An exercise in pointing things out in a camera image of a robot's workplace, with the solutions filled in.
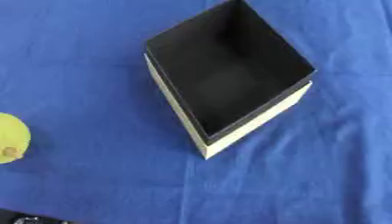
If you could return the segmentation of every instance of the blue cloth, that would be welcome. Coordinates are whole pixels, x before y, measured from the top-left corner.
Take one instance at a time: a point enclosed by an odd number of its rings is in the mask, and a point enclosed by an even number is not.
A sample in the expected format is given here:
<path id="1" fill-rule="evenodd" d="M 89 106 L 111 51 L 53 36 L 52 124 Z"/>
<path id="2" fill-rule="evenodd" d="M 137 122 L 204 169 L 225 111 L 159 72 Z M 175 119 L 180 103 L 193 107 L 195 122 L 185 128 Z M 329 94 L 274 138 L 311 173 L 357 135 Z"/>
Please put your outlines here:
<path id="1" fill-rule="evenodd" d="M 392 2 L 249 3 L 318 69 L 204 161 L 144 41 L 219 0 L 0 0 L 0 111 L 32 132 L 0 207 L 81 223 L 392 223 Z"/>

